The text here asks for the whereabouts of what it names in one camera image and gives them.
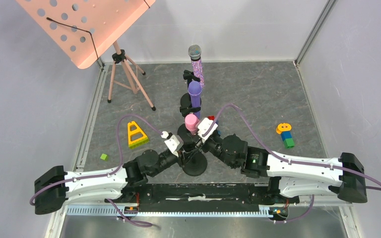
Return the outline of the black microphone stand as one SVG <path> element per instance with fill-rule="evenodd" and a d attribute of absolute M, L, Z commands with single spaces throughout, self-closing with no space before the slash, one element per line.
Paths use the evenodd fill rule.
<path fill-rule="evenodd" d="M 192 135 L 186 129 L 184 123 L 179 126 L 177 134 L 183 140 L 183 145 L 195 147 L 193 137 L 198 135 Z M 207 159 L 202 151 L 197 150 L 197 152 L 193 155 L 191 160 L 186 165 L 180 165 L 180 167 L 183 169 L 185 174 L 191 177 L 197 177 L 205 172 L 207 168 Z"/>
<path fill-rule="evenodd" d="M 191 104 L 191 96 L 189 93 L 185 93 L 182 95 L 180 99 L 180 113 L 182 114 L 182 117 L 186 117 L 189 114 L 196 114 L 199 113 L 201 110 L 201 107 L 193 107 Z"/>
<path fill-rule="evenodd" d="M 200 82 L 200 78 L 195 76 L 193 71 L 189 70 L 184 70 L 183 79 L 186 80 L 188 84 L 190 84 L 192 81 Z"/>

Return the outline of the pink toy microphone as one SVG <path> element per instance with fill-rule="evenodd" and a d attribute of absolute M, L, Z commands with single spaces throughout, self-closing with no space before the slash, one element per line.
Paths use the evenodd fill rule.
<path fill-rule="evenodd" d="M 185 127 L 192 134 L 196 135 L 198 132 L 197 125 L 199 124 L 199 118 L 195 114 L 188 114 L 185 117 Z"/>

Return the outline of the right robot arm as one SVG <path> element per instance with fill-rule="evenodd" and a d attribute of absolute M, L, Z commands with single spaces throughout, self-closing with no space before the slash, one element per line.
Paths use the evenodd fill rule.
<path fill-rule="evenodd" d="M 352 153 L 338 158 L 290 156 L 249 146 L 236 135 L 221 138 L 197 134 L 196 144 L 232 169 L 250 178 L 268 177 L 267 197 L 272 202 L 301 195 L 336 194 L 340 200 L 366 203 L 364 166 Z"/>

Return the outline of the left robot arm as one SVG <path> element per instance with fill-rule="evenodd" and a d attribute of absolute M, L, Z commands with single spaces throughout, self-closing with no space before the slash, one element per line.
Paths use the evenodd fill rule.
<path fill-rule="evenodd" d="M 188 146 L 177 152 L 146 150 L 122 166 L 81 173 L 54 166 L 35 180 L 30 204 L 36 215 L 45 215 L 76 201 L 120 198 L 130 202 L 136 196 L 135 187 L 148 183 L 149 177 L 157 176 L 174 164 L 184 167 L 197 151 Z"/>

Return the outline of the purple toy microphone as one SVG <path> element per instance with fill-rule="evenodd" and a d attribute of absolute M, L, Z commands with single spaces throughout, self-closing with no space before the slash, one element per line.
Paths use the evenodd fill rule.
<path fill-rule="evenodd" d="M 190 96 L 191 107 L 194 109 L 194 114 L 198 118 L 200 118 L 201 93 L 201 84 L 197 81 L 192 81 L 188 86 L 188 94 Z"/>

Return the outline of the glitter microphone silver head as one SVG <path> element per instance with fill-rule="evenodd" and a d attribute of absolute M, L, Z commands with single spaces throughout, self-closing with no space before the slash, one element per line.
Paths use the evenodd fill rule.
<path fill-rule="evenodd" d="M 202 66 L 202 60 L 201 60 L 201 47 L 199 45 L 191 45 L 188 48 L 188 55 L 191 59 L 193 74 L 197 78 L 199 78 L 199 83 L 202 88 L 204 88 L 204 76 L 203 76 L 203 66 Z"/>

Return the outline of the pink music stand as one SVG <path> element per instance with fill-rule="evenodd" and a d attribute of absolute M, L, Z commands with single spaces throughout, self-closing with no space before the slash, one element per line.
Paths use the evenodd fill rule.
<path fill-rule="evenodd" d="M 124 85 L 111 74 L 108 102 L 116 83 L 133 93 L 141 91 L 151 109 L 156 110 L 137 74 L 145 75 L 119 47 L 118 38 L 150 7 L 152 0 L 20 0 L 19 5 L 68 55 L 80 69 L 90 67 L 111 46 L 113 64 L 120 63 L 129 81 Z"/>

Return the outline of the yellow triangle toy block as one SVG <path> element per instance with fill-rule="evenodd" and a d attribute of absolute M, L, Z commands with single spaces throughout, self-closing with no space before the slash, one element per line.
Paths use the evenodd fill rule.
<path fill-rule="evenodd" d="M 129 149 L 134 149 L 150 141 L 146 133 L 135 121 L 127 124 L 127 139 Z"/>

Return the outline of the stacked orange blue green blocks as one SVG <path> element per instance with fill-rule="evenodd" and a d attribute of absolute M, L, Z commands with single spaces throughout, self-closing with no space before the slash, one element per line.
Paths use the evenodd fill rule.
<path fill-rule="evenodd" d="M 280 123 L 276 128 L 276 132 L 281 136 L 286 148 L 293 148 L 295 146 L 291 129 L 292 127 L 288 123 Z"/>

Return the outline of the small green cube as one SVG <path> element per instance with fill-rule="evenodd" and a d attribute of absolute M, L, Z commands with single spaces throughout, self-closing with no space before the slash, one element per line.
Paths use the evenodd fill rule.
<path fill-rule="evenodd" d="M 107 161 L 109 156 L 107 154 L 101 154 L 100 159 L 103 161 Z"/>

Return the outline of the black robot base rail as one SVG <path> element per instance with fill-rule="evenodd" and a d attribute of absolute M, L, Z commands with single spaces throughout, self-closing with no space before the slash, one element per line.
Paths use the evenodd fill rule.
<path fill-rule="evenodd" d="M 147 183 L 126 186 L 115 203 L 136 203 L 140 212 L 255 212 L 258 206 L 298 204 L 284 197 L 278 180 L 262 183 Z"/>

